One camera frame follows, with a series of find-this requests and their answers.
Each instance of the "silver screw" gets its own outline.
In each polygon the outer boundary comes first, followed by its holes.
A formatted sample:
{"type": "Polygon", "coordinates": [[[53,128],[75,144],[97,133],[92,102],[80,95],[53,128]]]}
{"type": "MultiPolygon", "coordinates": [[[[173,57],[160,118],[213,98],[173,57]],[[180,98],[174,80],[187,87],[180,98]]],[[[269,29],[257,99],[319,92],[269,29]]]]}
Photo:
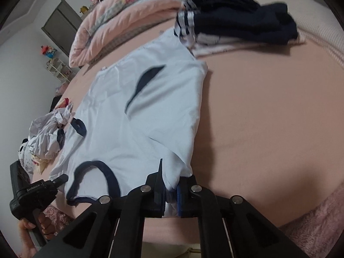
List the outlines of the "silver screw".
{"type": "Polygon", "coordinates": [[[99,202],[101,204],[107,204],[110,201],[110,197],[109,196],[101,196],[99,199],[99,202]]]}
{"type": "Polygon", "coordinates": [[[243,201],[244,201],[244,199],[241,198],[240,196],[234,196],[234,197],[232,198],[232,201],[233,201],[233,203],[235,203],[235,204],[242,204],[243,201]]]}
{"type": "Polygon", "coordinates": [[[202,191],[202,187],[199,186],[199,185],[192,185],[192,186],[191,186],[191,190],[192,190],[193,192],[201,192],[201,191],[202,191]]]}
{"type": "Polygon", "coordinates": [[[151,187],[149,186],[149,185],[142,185],[141,186],[141,191],[142,192],[149,192],[149,191],[151,191],[151,187]]]}

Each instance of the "bed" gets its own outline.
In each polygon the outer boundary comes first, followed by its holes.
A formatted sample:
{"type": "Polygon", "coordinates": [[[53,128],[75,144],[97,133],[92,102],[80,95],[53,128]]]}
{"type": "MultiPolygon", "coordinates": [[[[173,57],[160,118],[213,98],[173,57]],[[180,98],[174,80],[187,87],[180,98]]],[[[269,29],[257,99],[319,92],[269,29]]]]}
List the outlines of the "bed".
{"type": "MultiPolygon", "coordinates": [[[[174,20],[161,23],[86,64],[63,98],[68,97],[76,109],[101,68],[173,25],[174,20]]],[[[191,162],[197,182],[216,195],[242,195],[276,226],[319,206],[344,180],[341,58],[327,44],[308,37],[302,45],[237,50],[201,59],[209,71],[191,162]]],[[[59,156],[42,175],[35,173],[33,181],[48,179],[59,156]]],[[[53,205],[75,218],[89,204],[68,206],[59,194],[53,205]]],[[[143,239],[197,243],[197,220],[146,219],[143,239]]]]}

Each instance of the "stack of folded clothing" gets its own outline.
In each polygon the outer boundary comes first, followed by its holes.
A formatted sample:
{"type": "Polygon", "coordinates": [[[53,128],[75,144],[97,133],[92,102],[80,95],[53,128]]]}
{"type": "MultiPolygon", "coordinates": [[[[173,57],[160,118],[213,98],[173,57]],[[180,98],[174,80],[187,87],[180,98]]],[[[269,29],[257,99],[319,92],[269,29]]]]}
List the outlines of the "stack of folded clothing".
{"type": "Polygon", "coordinates": [[[249,41],[286,45],[297,39],[296,23],[285,3],[261,6],[254,0],[186,0],[174,34],[201,44],[249,41]]]}

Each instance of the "device handle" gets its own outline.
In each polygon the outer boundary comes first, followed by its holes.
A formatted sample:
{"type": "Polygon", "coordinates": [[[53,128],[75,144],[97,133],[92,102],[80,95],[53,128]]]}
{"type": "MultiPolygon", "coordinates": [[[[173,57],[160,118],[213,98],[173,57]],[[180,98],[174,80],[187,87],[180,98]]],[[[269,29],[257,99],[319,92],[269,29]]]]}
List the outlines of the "device handle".
{"type": "Polygon", "coordinates": [[[35,224],[36,227],[29,231],[29,235],[32,239],[33,244],[35,245],[36,249],[39,250],[43,246],[46,245],[47,239],[44,237],[42,233],[42,226],[41,223],[38,220],[38,216],[41,213],[41,211],[36,208],[32,214],[26,217],[27,220],[29,220],[31,223],[35,224]]]}

